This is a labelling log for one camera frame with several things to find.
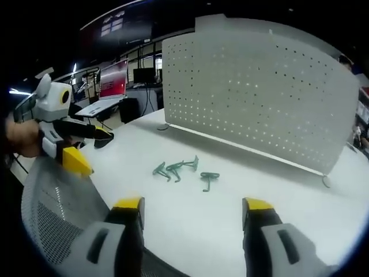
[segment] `laptop screen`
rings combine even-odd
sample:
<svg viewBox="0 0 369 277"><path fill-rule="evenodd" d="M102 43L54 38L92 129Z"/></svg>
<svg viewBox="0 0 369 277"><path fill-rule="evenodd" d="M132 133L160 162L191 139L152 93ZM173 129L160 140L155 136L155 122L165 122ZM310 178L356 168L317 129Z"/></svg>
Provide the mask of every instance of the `laptop screen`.
<svg viewBox="0 0 369 277"><path fill-rule="evenodd" d="M126 93L127 65L124 59L101 70L101 99L121 97Z"/></svg>

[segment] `green plastic part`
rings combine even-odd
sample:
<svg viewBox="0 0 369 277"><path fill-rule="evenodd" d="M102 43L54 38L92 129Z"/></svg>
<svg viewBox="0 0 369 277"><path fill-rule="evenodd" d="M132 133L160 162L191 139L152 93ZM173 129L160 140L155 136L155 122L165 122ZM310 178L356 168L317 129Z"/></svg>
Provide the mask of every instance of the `green plastic part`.
<svg viewBox="0 0 369 277"><path fill-rule="evenodd" d="M203 189L203 192L209 192L210 191L210 180L211 179L217 179L219 178L219 173L212 173L212 172L202 172L200 176L204 179L208 180L208 187L206 189Z"/></svg>
<svg viewBox="0 0 369 277"><path fill-rule="evenodd" d="M202 172L200 174L200 176L202 178L216 179L216 178L219 178L220 174L219 173L213 173L213 172Z"/></svg>
<svg viewBox="0 0 369 277"><path fill-rule="evenodd" d="M193 167L193 169L196 171L198 167L198 157L195 156L195 160L193 162L186 162L186 163L183 163L183 165Z"/></svg>
<svg viewBox="0 0 369 277"><path fill-rule="evenodd" d="M175 169L171 169L169 170L169 172L173 173L177 177L177 180L175 180L174 182L178 183L180 181L180 176L178 175L178 172Z"/></svg>
<svg viewBox="0 0 369 277"><path fill-rule="evenodd" d="M168 179L167 182L169 182L172 177L170 177L167 173L165 173L164 167L165 167L165 162L161 163L158 167L156 167L154 171L152 172L152 175L159 174L161 176L164 176Z"/></svg>
<svg viewBox="0 0 369 277"><path fill-rule="evenodd" d="M179 163L171 164L170 166L167 166L166 170L168 170L168 171L176 170L176 169L182 167L183 166L183 163L184 163L184 161L181 161Z"/></svg>

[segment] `perforated metal panel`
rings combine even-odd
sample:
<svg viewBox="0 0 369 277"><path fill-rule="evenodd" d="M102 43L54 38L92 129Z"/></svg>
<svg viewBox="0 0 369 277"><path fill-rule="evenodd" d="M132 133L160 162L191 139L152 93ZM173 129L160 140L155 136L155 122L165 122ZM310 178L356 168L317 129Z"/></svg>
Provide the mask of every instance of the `perforated metal panel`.
<svg viewBox="0 0 369 277"><path fill-rule="evenodd" d="M328 173L359 84L332 57L282 36L190 33L163 41L165 120Z"/></svg>

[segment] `white table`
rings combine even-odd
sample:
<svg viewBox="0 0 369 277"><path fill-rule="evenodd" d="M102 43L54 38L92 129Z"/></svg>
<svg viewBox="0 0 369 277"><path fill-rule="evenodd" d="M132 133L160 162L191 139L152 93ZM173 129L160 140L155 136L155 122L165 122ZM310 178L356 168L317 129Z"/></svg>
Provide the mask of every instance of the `white table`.
<svg viewBox="0 0 369 277"><path fill-rule="evenodd" d="M349 254L369 212L369 162L361 153L345 147L328 189L321 177L290 165L182 130L158 131L163 123L160 110L116 129L104 148L89 144L82 149L109 207L120 198L145 197L145 246L158 257L193 277L246 276L245 196L273 204L283 222L315 243L326 264L339 264ZM198 171L182 168L179 183L152 175L163 161L195 155ZM202 171L220 173L209 193L202 192Z"/></svg>
<svg viewBox="0 0 369 277"><path fill-rule="evenodd" d="M122 95L122 97L98 100L77 112L76 115L93 118L97 116L100 112L118 105L119 102L121 102L125 97L125 95Z"/></svg>

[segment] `ceiling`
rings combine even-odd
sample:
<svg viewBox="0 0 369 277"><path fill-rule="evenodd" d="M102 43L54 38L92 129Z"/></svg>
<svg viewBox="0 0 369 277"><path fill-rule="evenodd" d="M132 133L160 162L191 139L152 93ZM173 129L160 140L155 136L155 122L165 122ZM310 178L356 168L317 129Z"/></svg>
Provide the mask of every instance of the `ceiling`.
<svg viewBox="0 0 369 277"><path fill-rule="evenodd" d="M6 13L6 80L9 85L20 85L52 66L54 76L70 72L78 61L85 66L83 49L78 45L80 28L101 14L131 1L104 0L95 2L64 0L48 5L28 1L10 3L16 12ZM307 31L341 50L350 59L364 66L369 60L368 21L355 1L346 6L320 7L312 2L274 3L235 0L147 0L145 5L153 18L153 36L158 37L182 29L193 28L195 17L224 13L227 17L244 17L287 24Z"/></svg>

